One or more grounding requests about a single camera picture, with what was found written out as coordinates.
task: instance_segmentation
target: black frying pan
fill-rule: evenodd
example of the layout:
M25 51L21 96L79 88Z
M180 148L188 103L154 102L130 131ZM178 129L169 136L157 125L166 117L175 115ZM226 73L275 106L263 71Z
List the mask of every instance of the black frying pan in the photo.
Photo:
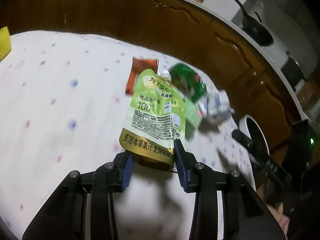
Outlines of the black frying pan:
M243 18L242 18L242 26L243 30L260 46L270 46L273 44L273 38L270 32L262 25L261 18L254 12L259 18L260 22L255 18L250 16L246 10L244 9L242 3L239 0L235 0L236 3L240 6Z

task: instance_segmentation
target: yellow object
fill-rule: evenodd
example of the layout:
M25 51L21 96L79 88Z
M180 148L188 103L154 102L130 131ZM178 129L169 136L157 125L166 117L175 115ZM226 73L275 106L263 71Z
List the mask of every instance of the yellow object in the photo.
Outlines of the yellow object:
M0 61L2 61L11 51L11 41L8 27L0 30Z

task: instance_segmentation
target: green container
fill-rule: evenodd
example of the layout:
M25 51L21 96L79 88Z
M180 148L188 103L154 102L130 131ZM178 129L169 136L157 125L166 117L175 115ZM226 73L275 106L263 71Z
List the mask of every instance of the green container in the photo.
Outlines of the green container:
M171 83L193 103L207 93L207 87L201 77L187 65L179 63L173 66L169 73L172 78Z

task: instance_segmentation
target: white tablecloth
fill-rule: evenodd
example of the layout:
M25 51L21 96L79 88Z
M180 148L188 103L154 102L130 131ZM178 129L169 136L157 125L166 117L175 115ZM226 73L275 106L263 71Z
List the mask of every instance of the white tablecloth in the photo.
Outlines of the white tablecloth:
M0 62L0 216L21 239L71 170L94 171L123 151L132 57L158 58L158 73L179 60L91 34L32 31L11 42ZM198 73L209 91L216 89ZM231 138L235 128L230 119L219 130L196 131L183 145L216 171L238 169L254 187L248 154ZM129 187L115 194L120 239L188 239L194 199L177 174L135 164ZM222 232L219 203L219 239Z

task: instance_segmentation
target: metal screw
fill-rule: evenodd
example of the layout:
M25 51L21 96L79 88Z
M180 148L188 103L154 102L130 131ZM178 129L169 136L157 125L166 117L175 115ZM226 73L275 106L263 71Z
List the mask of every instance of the metal screw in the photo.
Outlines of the metal screw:
M115 164L113 162L108 162L104 165L104 167L107 169L112 169L114 166L115 166Z
M196 167L197 169L203 169L203 168L204 168L204 164L203 164L203 163L196 163L196 164L195 164L195 167Z
M231 171L231 175L234 176L234 177L239 177L240 176L240 172L237 171L237 170L232 170Z
M78 171L71 171L69 173L69 176L72 177L72 178L75 178L76 176L78 176L79 172Z

